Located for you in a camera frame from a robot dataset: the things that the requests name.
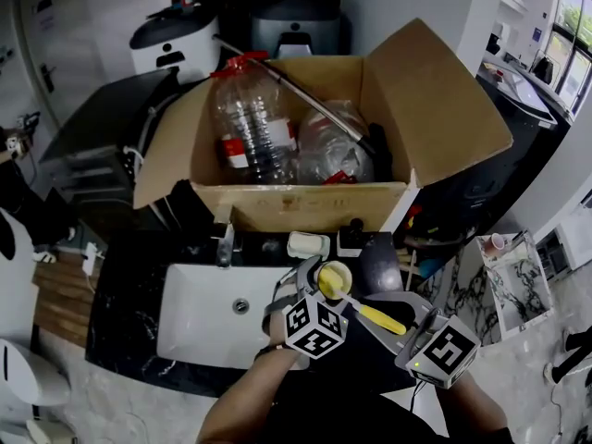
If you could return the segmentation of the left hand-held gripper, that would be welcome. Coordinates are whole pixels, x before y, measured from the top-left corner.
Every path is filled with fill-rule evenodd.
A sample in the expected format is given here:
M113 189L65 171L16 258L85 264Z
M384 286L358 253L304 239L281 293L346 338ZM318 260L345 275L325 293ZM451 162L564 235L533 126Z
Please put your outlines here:
M281 340L274 341L273 347L292 349L312 360L344 343L349 325L320 289L320 265L321 256L315 255L285 274L274 288L262 321L268 335L273 319L281 319Z

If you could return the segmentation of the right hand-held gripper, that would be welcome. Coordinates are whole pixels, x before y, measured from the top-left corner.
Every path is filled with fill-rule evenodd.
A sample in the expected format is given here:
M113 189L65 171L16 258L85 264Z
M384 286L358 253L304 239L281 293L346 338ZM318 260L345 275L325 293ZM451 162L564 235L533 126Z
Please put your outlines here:
M351 306L345 314L366 336L397 355L395 365L418 380L450 389L475 360L481 340L457 316L444 316L414 292L379 292L363 298L371 306L402 323L395 334L360 315Z

